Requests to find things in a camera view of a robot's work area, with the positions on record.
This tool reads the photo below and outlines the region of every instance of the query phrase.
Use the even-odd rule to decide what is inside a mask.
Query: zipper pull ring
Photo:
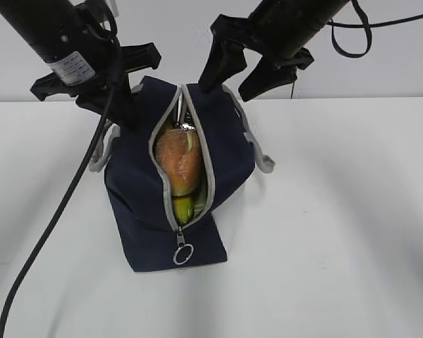
[[[183,231],[182,231],[181,228],[178,229],[176,236],[177,236],[177,246],[178,246],[178,248],[177,248],[176,252],[174,253],[173,262],[176,265],[183,265],[191,259],[192,253],[194,252],[195,248],[191,244],[186,244],[185,236],[183,235]],[[180,254],[180,252],[183,249],[189,250],[190,253],[186,256],[186,258],[183,261],[179,262],[178,261],[178,255]]]

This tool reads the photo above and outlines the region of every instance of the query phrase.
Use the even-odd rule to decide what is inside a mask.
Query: white table
[[[423,338],[423,99],[245,108],[277,167],[216,212],[229,262],[133,273],[88,173],[6,337]],[[0,104],[0,310],[96,123],[67,102]]]

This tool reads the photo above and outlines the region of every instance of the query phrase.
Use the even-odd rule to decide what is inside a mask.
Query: zipper
[[[160,130],[164,126],[164,123],[166,120],[171,116],[173,109],[176,107],[176,104],[178,104],[178,110],[177,110],[177,116],[176,120],[174,121],[174,124],[176,127],[179,125],[182,125],[183,120],[186,117],[186,107],[184,107],[181,103],[183,98],[186,101],[186,104],[189,108],[189,112],[192,118],[192,121],[194,122],[195,129],[197,131],[197,135],[199,137],[201,151],[202,151],[202,158],[204,161],[204,169],[207,176],[207,199],[205,203],[205,207],[202,210],[201,214],[196,217],[193,221],[189,222],[187,225],[180,226],[177,223],[176,217],[174,215],[173,211],[173,205],[172,205],[172,193],[171,193],[171,182],[169,181],[168,176],[166,173],[161,169],[160,165],[157,163],[155,156],[154,156],[154,143],[155,139],[157,138]],[[214,171],[213,171],[213,165],[212,165],[212,159],[210,158],[210,152],[207,146],[207,140],[205,138],[204,130],[202,129],[202,125],[200,124],[199,116],[197,115],[197,112],[195,110],[195,107],[192,103],[191,95],[188,91],[187,86],[182,85],[181,88],[177,89],[176,95],[173,98],[173,101],[167,108],[166,112],[161,117],[160,121],[155,126],[154,130],[152,131],[151,137],[149,139],[149,155],[154,163],[155,167],[157,168],[157,172],[163,182],[163,200],[164,200],[164,209],[166,211],[166,218],[171,225],[171,228],[173,232],[176,233],[177,236],[177,250],[174,253],[173,261],[176,265],[183,265],[186,262],[188,262],[193,254],[194,247],[191,244],[186,244],[185,235],[183,234],[183,230],[194,225],[198,221],[204,217],[204,215],[210,210],[210,208],[213,205],[214,200],[214,194],[216,189],[216,183],[215,183],[215,177],[214,177]],[[183,249],[189,249],[190,252],[187,255],[187,257],[183,261],[178,261],[178,254]]]
[[[189,222],[187,225],[183,226],[183,229],[187,229],[190,226],[194,225],[195,223],[199,222],[202,219],[202,217],[204,217],[204,215],[212,207],[213,200],[214,200],[214,193],[216,190],[216,182],[214,178],[212,159],[210,157],[210,152],[207,145],[207,140],[205,138],[205,133],[204,133],[204,130],[202,129],[202,125],[200,123],[196,108],[194,107],[192,103],[190,91],[188,90],[188,87],[184,84],[182,84],[182,93],[183,93],[183,97],[186,100],[188,108],[190,109],[192,121],[194,122],[197,135],[199,136],[200,148],[202,150],[202,158],[204,160],[204,168],[205,168],[205,175],[207,176],[207,188],[208,188],[207,199],[206,199],[204,209],[202,210],[199,217],[195,218],[192,222]]]
[[[166,218],[168,219],[169,224],[171,225],[171,228],[174,232],[179,231],[180,227],[177,224],[176,217],[174,216],[174,211],[172,208],[172,193],[171,193],[171,182],[169,182],[168,176],[165,174],[163,169],[161,169],[160,165],[155,160],[154,156],[154,143],[155,139],[157,138],[158,134],[160,133],[161,128],[163,127],[166,120],[171,115],[172,110],[176,106],[176,103],[178,103],[178,99],[180,98],[181,89],[178,88],[176,95],[174,96],[173,101],[169,105],[166,112],[161,117],[160,121],[155,126],[152,135],[149,139],[149,155],[152,159],[152,162],[155,164],[155,168],[157,168],[158,174],[161,177],[161,180],[163,181],[163,201],[164,201],[164,210],[166,211]]]

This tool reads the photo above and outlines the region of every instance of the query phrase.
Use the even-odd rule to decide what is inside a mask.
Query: black cable
[[[110,89],[110,94],[108,101],[106,103],[105,110],[100,118],[99,124],[97,125],[96,131],[94,133],[94,136],[92,137],[90,146],[87,148],[85,157],[83,158],[80,167],[77,170],[77,173],[75,174],[74,178],[72,179],[72,182],[69,184],[69,188],[67,189],[66,193],[64,194],[63,199],[61,200],[61,203],[59,204],[58,208],[55,211],[55,214],[53,215],[53,218],[51,219],[49,225],[47,226],[46,230],[42,234],[39,241],[36,243],[35,248],[32,250],[30,256],[28,257],[27,261],[25,262],[24,266],[19,272],[19,275],[17,276],[16,280],[13,283],[13,286],[11,287],[11,290],[8,293],[8,296],[6,297],[6,301],[3,307],[3,310],[1,312],[0,316],[0,338],[3,338],[4,331],[5,331],[5,325],[6,321],[8,319],[9,311],[11,309],[11,304],[13,303],[14,297],[16,296],[16,293],[19,289],[19,286],[22,284],[23,279],[27,275],[28,271],[30,270],[32,264],[35,262],[35,259],[38,255],[38,253],[41,251],[42,247],[44,246],[45,242],[48,240],[51,232],[55,228],[55,225],[59,221],[64,209],[66,208],[69,200],[72,197],[73,192],[75,191],[75,188],[77,187],[83,173],[85,172],[88,163],[90,162],[90,159],[92,157],[92,154],[96,148],[97,142],[99,141],[102,131],[104,129],[106,118],[109,114],[109,109],[111,102],[113,101],[114,94],[116,93],[116,86],[113,86]]]
[[[383,23],[372,23],[369,26],[370,26],[370,28],[388,27],[388,26],[399,25],[401,23],[410,23],[412,21],[417,21],[417,20],[421,20],[421,19],[423,19],[423,14],[411,16],[409,18],[386,21],[386,22],[383,22]],[[332,26],[332,27],[340,27],[340,28],[357,28],[357,29],[364,28],[364,25],[353,25],[353,24],[349,24],[349,23],[332,23],[332,22],[330,22],[330,23],[327,23],[327,25]]]
[[[365,49],[365,51],[363,53],[350,53],[349,51],[346,51],[345,49],[343,49],[340,44],[338,44],[337,39],[336,39],[336,35],[335,35],[335,27],[332,26],[332,45],[334,47],[334,49],[337,51],[337,53],[339,53],[340,55],[343,55],[346,58],[362,58],[363,56],[367,55],[370,51],[370,49],[372,48],[372,44],[373,44],[373,33],[372,33],[372,29],[369,26],[369,20],[368,20],[368,15],[364,12],[364,10],[362,9],[362,7],[360,7],[359,2],[357,0],[351,0],[352,2],[352,7],[354,7],[355,12],[357,13],[357,15],[360,18],[360,21],[362,21],[362,26],[364,28],[365,31],[365,36],[367,38],[367,48]]]
[[[108,6],[104,3],[104,1],[99,0],[99,3],[104,4],[102,5],[103,6],[102,9],[104,9],[106,19],[110,22],[110,26],[111,26],[110,37],[114,45],[114,57],[110,63],[110,72],[108,74],[108,79],[107,79],[107,83],[109,84],[109,88],[110,88],[109,96],[105,105],[105,109],[102,113],[102,116],[99,120],[97,128],[91,139],[90,145],[88,146],[86,150],[85,157],[83,157],[82,162],[80,166],[78,167],[77,172],[75,173],[75,176],[70,182],[69,187],[66,190],[66,193],[64,194],[61,200],[61,203],[58,205],[58,208],[56,209],[55,214],[50,220],[49,225],[47,225],[46,230],[44,231],[42,236],[39,238],[39,241],[36,243],[36,246],[32,250],[31,254],[28,256],[25,264],[23,265],[16,280],[14,281],[13,286],[9,290],[8,296],[6,297],[4,307],[0,315],[0,338],[3,338],[4,336],[5,326],[6,326],[6,321],[8,320],[9,311],[11,309],[11,305],[13,304],[13,300],[16,297],[17,291],[20,285],[22,284],[22,281],[24,280],[28,271],[31,269],[31,266],[35,262],[37,255],[41,251],[45,242],[48,240],[51,232],[53,231],[56,224],[58,223],[61,215],[64,212],[64,209],[66,208],[69,200],[71,199],[73,195],[73,192],[75,191],[75,188],[78,186],[78,183],[80,182],[83,174],[85,173],[88,163],[90,162],[90,159],[92,157],[92,154],[94,153],[97,143],[102,135],[102,132],[104,131],[104,126],[106,124],[107,117],[109,115],[111,103],[113,102],[114,96],[116,94],[116,91],[118,90],[118,86],[122,79],[122,74],[121,74],[122,73],[122,69],[121,69],[122,68],[121,67],[122,48],[121,48],[121,45],[119,44],[118,38],[116,37],[117,35],[116,21],[114,20],[114,17],[111,11],[109,10]]]
[[[293,100],[293,95],[295,94],[295,85],[296,81],[291,85],[291,93],[290,93],[290,100]]]

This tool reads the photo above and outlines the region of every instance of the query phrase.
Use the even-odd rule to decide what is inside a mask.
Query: bag handle
[[[243,122],[243,127],[245,128],[245,137],[246,140],[254,146],[254,157],[257,167],[265,174],[271,174],[274,171],[276,162],[268,155],[264,154],[260,143],[257,141],[257,138],[254,136],[254,133],[251,131],[249,122],[247,121],[246,113],[241,106],[240,102],[237,100],[233,92],[223,84],[223,90],[227,93],[233,100],[235,104],[236,111]]]
[[[111,158],[113,141],[121,136],[121,128],[118,125],[115,125],[111,131],[110,137],[108,138],[106,148],[104,149],[105,136],[112,125],[113,123],[110,120],[106,122],[104,131],[102,132],[102,135],[97,142],[96,149],[94,150],[90,160],[89,169],[91,173],[100,173],[105,168],[106,164]]]

